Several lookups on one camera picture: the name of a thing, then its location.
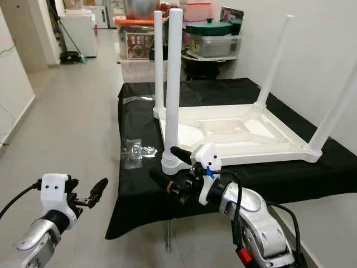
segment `clear plastic bag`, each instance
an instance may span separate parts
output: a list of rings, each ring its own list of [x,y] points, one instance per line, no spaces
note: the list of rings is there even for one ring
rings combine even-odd
[[[153,146],[141,146],[141,139],[125,140],[125,146],[122,147],[120,158],[124,160],[125,169],[142,168],[143,157],[155,157],[157,150]]]
[[[133,97],[128,97],[123,99],[123,104],[126,104],[128,102],[132,101],[148,101],[148,102],[153,102],[155,101],[155,95],[142,95],[142,96],[133,96]]]

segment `gray floor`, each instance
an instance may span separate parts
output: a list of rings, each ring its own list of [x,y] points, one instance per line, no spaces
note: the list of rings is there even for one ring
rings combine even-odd
[[[218,214],[174,220],[170,254],[165,253],[161,222],[116,240],[104,239],[118,191],[117,95],[122,77],[115,41],[114,30],[99,30],[96,59],[29,76],[37,102],[0,159],[1,206],[44,173],[80,179],[81,196],[106,176],[109,185],[102,201],[64,234],[48,267],[241,267],[230,223]],[[8,211],[0,221],[0,259],[40,216],[36,191]]]

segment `green pot lid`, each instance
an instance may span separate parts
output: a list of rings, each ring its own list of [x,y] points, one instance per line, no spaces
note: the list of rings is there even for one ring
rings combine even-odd
[[[231,32],[232,24],[228,22],[212,22],[212,18],[208,18],[207,22],[193,22],[187,24],[186,32],[192,35],[203,36],[220,36],[228,35]]]

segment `black fabric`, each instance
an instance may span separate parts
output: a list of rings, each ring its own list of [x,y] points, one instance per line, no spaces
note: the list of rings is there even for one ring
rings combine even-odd
[[[141,138],[142,146],[154,146],[158,154],[155,158],[143,159],[143,168],[140,169],[126,170],[121,163],[119,195],[107,239],[117,238],[147,223],[218,211],[212,205],[200,205],[197,196],[191,196],[185,205],[180,206],[149,177],[150,168],[161,168],[163,152],[160,127],[152,116],[154,102],[122,102],[123,98],[153,92],[153,83],[125,83],[119,94],[121,140]],[[253,103],[258,94],[258,86],[249,79],[181,82],[180,106],[247,104]],[[305,141],[312,137],[316,127],[271,94],[267,107]],[[357,192],[357,157],[331,138],[323,152],[315,164],[286,161],[227,166],[225,169],[236,171],[244,187],[277,203]],[[186,174],[187,170],[180,171],[175,179]]]

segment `black cable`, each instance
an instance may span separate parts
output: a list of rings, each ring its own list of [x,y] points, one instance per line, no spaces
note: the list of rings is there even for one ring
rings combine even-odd
[[[32,184],[31,186],[27,187],[24,191],[19,193],[17,196],[15,196],[0,212],[0,219],[2,216],[5,214],[5,212],[16,202],[20,199],[21,196],[24,194],[28,193],[32,189],[41,189],[41,180],[38,180],[36,183]]]
[[[242,192],[243,192],[242,183],[238,177],[238,174],[231,170],[215,170],[211,172],[212,174],[229,174],[234,177],[235,183],[237,183],[238,185],[238,197],[237,197],[237,204],[234,213],[234,220],[232,221],[232,230],[234,234],[233,242],[237,244],[238,249],[241,249],[243,248],[243,240],[242,240],[242,230],[239,221],[239,210],[240,210],[240,204],[242,202]]]
[[[295,245],[295,249],[296,249],[296,255],[297,255],[297,258],[298,258],[298,264],[301,263],[301,238],[300,238],[300,229],[299,229],[299,225],[297,223],[297,218],[295,216],[295,214],[290,210],[288,209],[287,207],[283,206],[283,205],[280,205],[278,203],[274,203],[274,202],[270,202],[270,201],[266,201],[267,205],[272,205],[274,207],[277,207],[277,208],[280,208],[280,209],[283,209],[285,210],[287,213],[290,214],[291,218],[292,218],[292,222],[294,224],[294,229],[295,229],[295,242],[296,242],[296,245]]]
[[[12,50],[14,47],[15,47],[15,44],[13,44],[9,49],[4,49],[4,50],[0,51],[0,55],[5,53],[5,52],[8,52],[8,51]]]

